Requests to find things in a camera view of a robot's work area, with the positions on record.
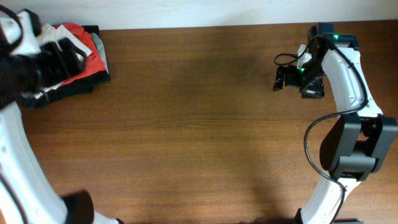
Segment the white t-shirt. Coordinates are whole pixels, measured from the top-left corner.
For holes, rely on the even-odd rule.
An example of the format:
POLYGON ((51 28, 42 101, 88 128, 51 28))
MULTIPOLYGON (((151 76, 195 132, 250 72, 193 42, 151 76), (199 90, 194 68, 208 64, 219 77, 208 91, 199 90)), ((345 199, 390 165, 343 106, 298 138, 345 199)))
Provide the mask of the white t-shirt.
MULTIPOLYGON (((36 37, 36 40, 40 46, 48 42, 56 42, 57 47, 61 50, 58 41, 64 38, 69 39, 74 44, 75 47, 83 51, 84 56, 86 56, 87 59, 89 59, 89 56, 93 54, 93 51, 89 47, 87 47, 83 42, 81 42, 78 38, 76 38, 75 35, 72 34, 64 25, 60 25, 58 28, 55 28, 50 24, 44 24, 41 27, 41 33, 36 37)), ((42 92, 34 95, 34 97, 36 99, 39 99, 41 96, 44 96, 44 93, 48 93, 50 90, 56 90, 65 82, 66 81, 60 82, 50 87, 43 88, 41 89, 42 92)))

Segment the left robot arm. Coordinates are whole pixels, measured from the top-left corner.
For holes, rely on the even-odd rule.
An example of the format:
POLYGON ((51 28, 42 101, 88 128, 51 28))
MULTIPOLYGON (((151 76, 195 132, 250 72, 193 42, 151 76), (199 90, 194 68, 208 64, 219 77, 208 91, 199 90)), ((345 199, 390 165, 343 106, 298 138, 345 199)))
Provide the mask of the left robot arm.
POLYGON ((27 140, 17 101, 43 92, 86 67, 87 54, 69 38, 40 44, 38 15, 1 6, 1 212, 6 223, 120 223, 94 209, 90 194, 59 196, 27 140))

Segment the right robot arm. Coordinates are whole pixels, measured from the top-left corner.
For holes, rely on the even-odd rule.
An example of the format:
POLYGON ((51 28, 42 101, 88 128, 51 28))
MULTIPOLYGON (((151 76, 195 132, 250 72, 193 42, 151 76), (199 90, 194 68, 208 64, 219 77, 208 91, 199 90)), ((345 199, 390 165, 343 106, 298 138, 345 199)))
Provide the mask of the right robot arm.
POLYGON ((321 99, 327 77, 337 111, 318 118, 305 131, 305 156, 320 180, 310 200, 297 210, 294 223, 339 223, 337 216, 348 195, 383 165, 397 135, 397 121, 384 116, 374 101, 355 35, 336 33, 332 23, 320 22, 307 37, 307 45, 291 55, 292 61, 277 64, 273 90, 292 86, 302 98, 321 99), (320 145, 317 167, 308 137, 315 125, 331 118, 337 121, 320 145))

